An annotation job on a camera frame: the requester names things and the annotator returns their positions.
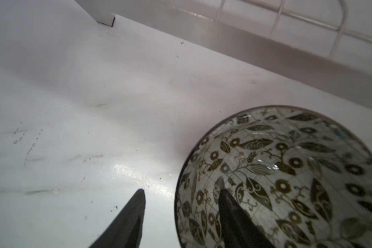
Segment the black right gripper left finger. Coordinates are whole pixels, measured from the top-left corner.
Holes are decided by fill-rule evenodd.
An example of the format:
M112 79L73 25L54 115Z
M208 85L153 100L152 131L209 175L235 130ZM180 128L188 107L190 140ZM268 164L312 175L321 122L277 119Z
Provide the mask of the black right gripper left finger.
M138 248L142 239L145 192L138 189L90 248Z

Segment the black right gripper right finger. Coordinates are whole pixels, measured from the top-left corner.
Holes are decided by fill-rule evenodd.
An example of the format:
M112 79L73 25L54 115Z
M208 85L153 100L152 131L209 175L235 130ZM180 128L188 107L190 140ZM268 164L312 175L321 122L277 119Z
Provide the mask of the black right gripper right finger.
M220 223L226 248L272 248L274 245L253 224L227 189L219 196Z

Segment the dark speckled pattern bowl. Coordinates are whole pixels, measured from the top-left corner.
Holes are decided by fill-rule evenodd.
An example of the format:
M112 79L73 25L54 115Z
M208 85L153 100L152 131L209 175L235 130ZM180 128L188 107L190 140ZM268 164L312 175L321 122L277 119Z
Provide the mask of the dark speckled pattern bowl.
M372 248L372 152L322 114L261 106L208 131L177 183L183 248L225 246L222 189L277 248Z

